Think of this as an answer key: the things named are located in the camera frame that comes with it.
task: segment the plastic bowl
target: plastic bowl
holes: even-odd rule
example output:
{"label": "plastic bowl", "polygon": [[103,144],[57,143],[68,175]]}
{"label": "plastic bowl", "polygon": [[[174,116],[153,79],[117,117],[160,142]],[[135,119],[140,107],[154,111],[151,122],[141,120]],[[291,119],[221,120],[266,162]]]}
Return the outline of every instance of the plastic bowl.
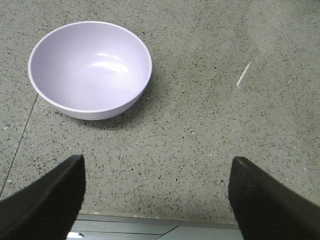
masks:
{"label": "plastic bowl", "polygon": [[84,120],[130,108],[152,72],[150,53],[129,30],[106,22],[75,22],[53,30],[28,63],[35,90],[62,113]]}

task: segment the floor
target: floor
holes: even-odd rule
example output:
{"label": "floor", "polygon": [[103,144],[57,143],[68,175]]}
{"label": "floor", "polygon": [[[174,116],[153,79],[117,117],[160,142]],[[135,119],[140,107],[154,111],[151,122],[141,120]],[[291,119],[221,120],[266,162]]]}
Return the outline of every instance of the floor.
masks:
{"label": "floor", "polygon": [[[82,214],[235,224],[244,156],[320,205],[319,0],[3,0],[0,194],[73,154],[86,160]],[[28,58],[64,24],[123,26],[147,45],[149,85],[125,113],[61,114],[33,89]]]}

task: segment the speckled concrete floor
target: speckled concrete floor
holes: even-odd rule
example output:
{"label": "speckled concrete floor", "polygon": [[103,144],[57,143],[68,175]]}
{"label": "speckled concrete floor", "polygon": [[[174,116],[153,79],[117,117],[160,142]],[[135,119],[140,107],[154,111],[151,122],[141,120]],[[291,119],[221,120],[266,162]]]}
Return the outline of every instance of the speckled concrete floor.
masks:
{"label": "speckled concrete floor", "polygon": [[[82,213],[234,223],[229,173],[245,156],[319,205],[319,12],[318,0],[1,1],[1,198],[84,154]],[[111,119],[63,115],[28,79],[41,37],[84,20],[131,30],[152,56],[144,94]]]}

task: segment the gray floor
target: gray floor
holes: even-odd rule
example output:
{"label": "gray floor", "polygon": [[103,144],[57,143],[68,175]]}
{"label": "gray floor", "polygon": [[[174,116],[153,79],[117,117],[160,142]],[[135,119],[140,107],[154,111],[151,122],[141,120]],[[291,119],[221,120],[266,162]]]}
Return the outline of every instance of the gray floor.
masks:
{"label": "gray floor", "polygon": [[[245,156],[319,205],[319,13],[319,0],[0,1],[1,198],[84,154],[82,213],[235,223],[227,187]],[[111,119],[60,114],[28,79],[41,37],[84,20],[131,30],[152,56],[146,91]]]}
{"label": "gray floor", "polygon": [[82,214],[67,240],[75,240],[79,234],[83,240],[243,240],[232,224]]}

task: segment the terrazzo floor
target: terrazzo floor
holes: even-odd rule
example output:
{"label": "terrazzo floor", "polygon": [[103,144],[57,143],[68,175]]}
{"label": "terrazzo floor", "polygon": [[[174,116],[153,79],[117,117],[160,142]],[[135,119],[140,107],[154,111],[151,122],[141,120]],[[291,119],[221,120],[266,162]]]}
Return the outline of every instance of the terrazzo floor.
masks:
{"label": "terrazzo floor", "polygon": [[[153,62],[137,103],[106,120],[61,114],[28,78],[45,34],[88,20],[129,29]],[[0,196],[83,154],[83,214],[232,224],[244,156],[319,205],[319,92],[319,0],[2,0]]]}

